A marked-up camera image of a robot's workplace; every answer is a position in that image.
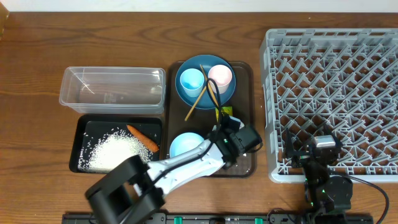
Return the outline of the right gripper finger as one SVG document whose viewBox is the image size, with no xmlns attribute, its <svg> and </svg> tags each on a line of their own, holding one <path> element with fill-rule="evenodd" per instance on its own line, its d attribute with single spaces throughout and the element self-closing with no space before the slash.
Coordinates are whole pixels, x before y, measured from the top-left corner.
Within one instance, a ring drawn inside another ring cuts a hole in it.
<svg viewBox="0 0 398 224">
<path fill-rule="evenodd" d="M 284 146 L 284 157 L 292 157 L 294 155 L 294 145 L 292 142 L 292 136 L 288 128 L 285 129 L 285 146 Z"/>
<path fill-rule="evenodd" d="M 335 146 L 342 146 L 343 143 L 333 134 L 332 130 L 325 123 L 323 124 L 323 132 L 325 136 L 331 136 L 335 142 Z"/>
</svg>

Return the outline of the light blue bowl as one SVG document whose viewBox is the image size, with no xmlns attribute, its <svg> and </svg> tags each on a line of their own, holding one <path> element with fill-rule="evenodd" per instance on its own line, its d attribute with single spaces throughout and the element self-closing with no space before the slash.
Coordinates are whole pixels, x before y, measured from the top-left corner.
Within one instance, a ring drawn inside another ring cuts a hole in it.
<svg viewBox="0 0 398 224">
<path fill-rule="evenodd" d="M 204 141 L 197 133 L 182 133 L 178 135 L 170 145 L 170 157 L 176 157 L 196 148 Z"/>
</svg>

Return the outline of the orange carrot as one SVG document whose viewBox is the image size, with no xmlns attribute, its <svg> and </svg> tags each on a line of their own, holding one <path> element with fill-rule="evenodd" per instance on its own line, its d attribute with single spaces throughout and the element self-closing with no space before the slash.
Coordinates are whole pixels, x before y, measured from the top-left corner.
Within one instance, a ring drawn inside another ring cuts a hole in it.
<svg viewBox="0 0 398 224">
<path fill-rule="evenodd" d="M 147 136 L 145 136 L 144 134 L 142 134 L 139 130 L 137 130 L 135 127 L 127 124 L 127 129 L 129 130 L 129 132 L 136 138 L 138 139 L 146 148 L 148 148 L 148 150 L 150 150 L 151 152 L 155 153 L 159 151 L 159 146 L 152 141 L 151 139 L 149 139 Z"/>
</svg>

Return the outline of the pile of white rice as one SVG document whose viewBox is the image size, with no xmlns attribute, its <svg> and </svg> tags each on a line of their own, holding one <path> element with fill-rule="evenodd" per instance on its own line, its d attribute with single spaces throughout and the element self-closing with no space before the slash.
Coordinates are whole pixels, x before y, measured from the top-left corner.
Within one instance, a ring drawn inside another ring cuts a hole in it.
<svg viewBox="0 0 398 224">
<path fill-rule="evenodd" d="M 98 137 L 86 134 L 77 168 L 82 172 L 107 173 L 132 156 L 139 156 L 145 163 L 155 158 L 155 154 L 129 131 L 112 129 Z"/>
</svg>

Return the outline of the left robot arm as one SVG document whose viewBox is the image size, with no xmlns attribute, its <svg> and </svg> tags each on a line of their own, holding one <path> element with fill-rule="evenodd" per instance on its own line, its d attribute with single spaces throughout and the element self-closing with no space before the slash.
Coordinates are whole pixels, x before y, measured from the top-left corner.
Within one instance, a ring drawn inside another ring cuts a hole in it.
<svg viewBox="0 0 398 224">
<path fill-rule="evenodd" d="M 169 159 L 143 163 L 132 156 L 108 172 L 85 193 L 98 223 L 144 223 L 164 204 L 171 191 L 220 169 L 262 146 L 249 124 L 223 115 L 206 140 Z"/>
</svg>

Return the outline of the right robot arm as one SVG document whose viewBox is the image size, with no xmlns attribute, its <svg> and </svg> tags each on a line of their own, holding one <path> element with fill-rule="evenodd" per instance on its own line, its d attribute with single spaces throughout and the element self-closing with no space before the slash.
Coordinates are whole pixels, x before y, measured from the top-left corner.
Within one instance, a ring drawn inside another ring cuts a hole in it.
<svg viewBox="0 0 398 224">
<path fill-rule="evenodd" d="M 347 224 L 345 211 L 351 208 L 353 182 L 342 175 L 332 175 L 328 166 L 336 162 L 343 144 L 324 125 L 323 135 L 307 141 L 303 148 L 294 149 L 291 132 L 285 130 L 284 157 L 293 168 L 303 169 L 305 199 L 312 208 L 295 219 L 295 223 Z"/>
</svg>

